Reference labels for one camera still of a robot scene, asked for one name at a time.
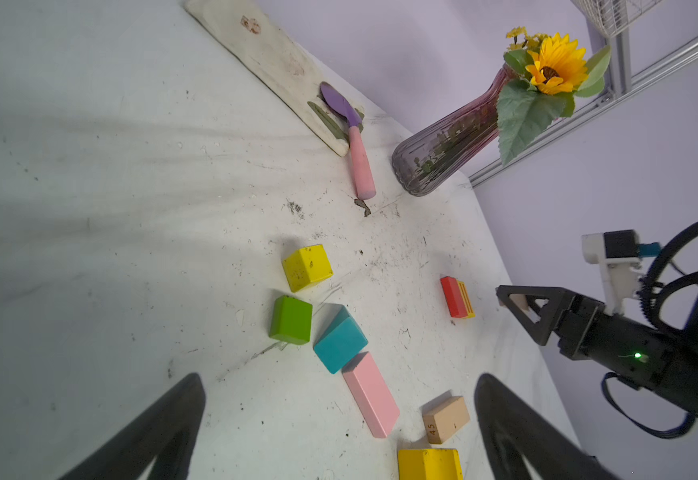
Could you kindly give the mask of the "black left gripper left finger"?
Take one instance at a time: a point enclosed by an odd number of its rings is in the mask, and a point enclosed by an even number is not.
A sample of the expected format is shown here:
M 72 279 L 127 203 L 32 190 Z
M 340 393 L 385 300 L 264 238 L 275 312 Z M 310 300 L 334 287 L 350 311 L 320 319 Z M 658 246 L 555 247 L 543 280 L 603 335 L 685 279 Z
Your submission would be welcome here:
M 197 373 L 179 381 L 65 479 L 186 479 L 206 405 Z

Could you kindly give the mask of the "pink rectangular block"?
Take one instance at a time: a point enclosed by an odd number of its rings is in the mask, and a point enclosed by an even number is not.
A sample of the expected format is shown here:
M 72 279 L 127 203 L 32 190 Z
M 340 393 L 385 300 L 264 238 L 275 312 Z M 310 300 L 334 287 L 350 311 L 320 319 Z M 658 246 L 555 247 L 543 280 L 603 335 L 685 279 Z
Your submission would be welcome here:
M 343 369 L 342 376 L 374 438 L 387 438 L 400 409 L 372 354 L 361 352 Z

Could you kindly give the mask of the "yellow striped block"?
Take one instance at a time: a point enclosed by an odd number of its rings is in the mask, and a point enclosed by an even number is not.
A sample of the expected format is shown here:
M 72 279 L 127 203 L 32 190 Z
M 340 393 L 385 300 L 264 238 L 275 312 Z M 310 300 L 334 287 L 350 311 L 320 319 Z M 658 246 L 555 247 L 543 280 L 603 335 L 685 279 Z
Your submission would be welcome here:
M 462 297 L 462 303 L 464 304 L 464 308 L 465 308 L 464 318 L 474 318 L 475 312 L 474 312 L 469 294 L 467 292 L 466 285 L 462 281 L 458 281 L 458 286 L 459 286 L 461 297 Z

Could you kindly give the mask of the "red rectangular block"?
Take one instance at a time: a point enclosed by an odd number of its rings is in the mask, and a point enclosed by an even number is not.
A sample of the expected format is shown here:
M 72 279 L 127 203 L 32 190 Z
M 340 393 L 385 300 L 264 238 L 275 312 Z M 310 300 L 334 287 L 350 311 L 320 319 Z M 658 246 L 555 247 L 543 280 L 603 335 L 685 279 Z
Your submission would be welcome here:
M 459 281 L 453 277 L 445 276 L 440 279 L 440 284 L 450 316 L 457 319 L 466 318 L 468 310 L 463 299 Z

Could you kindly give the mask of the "yellow cube block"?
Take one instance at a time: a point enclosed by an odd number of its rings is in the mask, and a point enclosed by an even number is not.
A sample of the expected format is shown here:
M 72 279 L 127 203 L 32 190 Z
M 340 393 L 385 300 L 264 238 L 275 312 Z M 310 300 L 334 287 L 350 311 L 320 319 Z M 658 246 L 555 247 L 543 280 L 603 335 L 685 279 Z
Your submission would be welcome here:
M 333 269 L 322 244 L 303 247 L 282 261 L 283 270 L 293 293 L 314 286 L 333 276 Z

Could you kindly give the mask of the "yellow arch block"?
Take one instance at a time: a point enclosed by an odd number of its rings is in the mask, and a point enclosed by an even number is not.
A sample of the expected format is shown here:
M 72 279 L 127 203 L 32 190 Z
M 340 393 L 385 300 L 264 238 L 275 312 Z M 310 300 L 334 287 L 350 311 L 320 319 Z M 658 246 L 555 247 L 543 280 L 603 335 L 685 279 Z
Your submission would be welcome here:
M 397 454 L 400 480 L 462 480 L 456 449 L 404 449 Z

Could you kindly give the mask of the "yellow sunflower bouquet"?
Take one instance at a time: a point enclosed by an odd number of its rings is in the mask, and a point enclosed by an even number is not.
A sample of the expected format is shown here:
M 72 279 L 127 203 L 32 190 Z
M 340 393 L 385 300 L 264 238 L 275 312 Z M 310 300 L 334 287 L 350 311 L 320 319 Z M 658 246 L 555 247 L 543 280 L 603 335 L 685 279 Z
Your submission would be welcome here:
M 499 155 L 507 165 L 552 123 L 571 117 L 578 98 L 604 90 L 611 47 L 588 55 L 569 35 L 530 35 L 524 27 L 505 38 L 504 63 L 514 77 L 501 88 L 496 111 Z

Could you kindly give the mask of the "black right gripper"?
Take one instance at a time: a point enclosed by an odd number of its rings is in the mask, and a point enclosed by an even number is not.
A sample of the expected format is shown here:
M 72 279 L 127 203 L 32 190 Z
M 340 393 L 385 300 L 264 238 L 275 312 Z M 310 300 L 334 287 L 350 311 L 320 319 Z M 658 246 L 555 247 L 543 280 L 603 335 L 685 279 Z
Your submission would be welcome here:
M 552 332 L 560 353 L 571 360 L 593 360 L 608 369 L 601 381 L 607 402 L 619 407 L 608 390 L 616 379 L 634 390 L 648 390 L 686 413 L 681 426 L 658 438 L 679 438 L 698 420 L 698 297 L 685 328 L 667 334 L 621 315 L 606 315 L 600 303 L 561 287 L 500 285 L 496 296 L 538 345 Z

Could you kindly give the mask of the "teal wedge block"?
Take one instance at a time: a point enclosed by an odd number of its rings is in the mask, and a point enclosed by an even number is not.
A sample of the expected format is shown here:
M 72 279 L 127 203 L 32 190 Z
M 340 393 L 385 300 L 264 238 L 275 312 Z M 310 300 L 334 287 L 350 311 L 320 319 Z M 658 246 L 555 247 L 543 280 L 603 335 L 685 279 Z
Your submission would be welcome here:
M 341 306 L 314 352 L 330 374 L 340 371 L 368 345 L 368 339 L 345 306 Z

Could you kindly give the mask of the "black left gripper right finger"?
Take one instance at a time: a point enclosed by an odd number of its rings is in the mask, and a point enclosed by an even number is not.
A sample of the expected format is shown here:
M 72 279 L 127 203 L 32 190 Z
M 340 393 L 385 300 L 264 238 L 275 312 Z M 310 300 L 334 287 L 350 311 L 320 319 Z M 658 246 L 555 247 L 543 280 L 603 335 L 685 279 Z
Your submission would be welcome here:
M 496 479 L 613 479 L 495 376 L 485 373 L 474 392 L 483 445 Z

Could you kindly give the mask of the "natural wood block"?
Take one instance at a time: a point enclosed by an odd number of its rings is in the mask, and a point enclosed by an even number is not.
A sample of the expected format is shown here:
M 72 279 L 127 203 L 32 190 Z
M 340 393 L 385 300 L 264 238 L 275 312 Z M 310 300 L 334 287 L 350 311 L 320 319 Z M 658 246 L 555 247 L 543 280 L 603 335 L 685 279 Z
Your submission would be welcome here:
M 453 396 L 424 412 L 422 419 L 428 442 L 440 445 L 470 422 L 470 414 L 464 397 Z

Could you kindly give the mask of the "green cube block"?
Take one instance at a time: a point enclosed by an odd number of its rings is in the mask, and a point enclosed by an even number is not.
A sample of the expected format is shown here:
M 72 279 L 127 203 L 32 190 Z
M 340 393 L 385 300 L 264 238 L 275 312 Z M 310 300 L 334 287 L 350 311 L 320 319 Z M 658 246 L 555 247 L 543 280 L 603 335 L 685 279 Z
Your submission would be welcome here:
M 283 295 L 274 303 L 269 337 L 294 345 L 310 341 L 313 305 L 297 298 Z

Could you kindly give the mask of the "purple glass vase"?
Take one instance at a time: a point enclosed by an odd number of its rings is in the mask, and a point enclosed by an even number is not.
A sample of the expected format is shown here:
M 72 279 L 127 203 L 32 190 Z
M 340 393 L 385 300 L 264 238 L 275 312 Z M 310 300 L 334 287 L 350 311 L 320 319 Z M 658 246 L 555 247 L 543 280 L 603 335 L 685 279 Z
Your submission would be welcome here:
M 431 193 L 498 136 L 499 94 L 516 77 L 503 65 L 485 93 L 396 147 L 391 165 L 405 191 Z

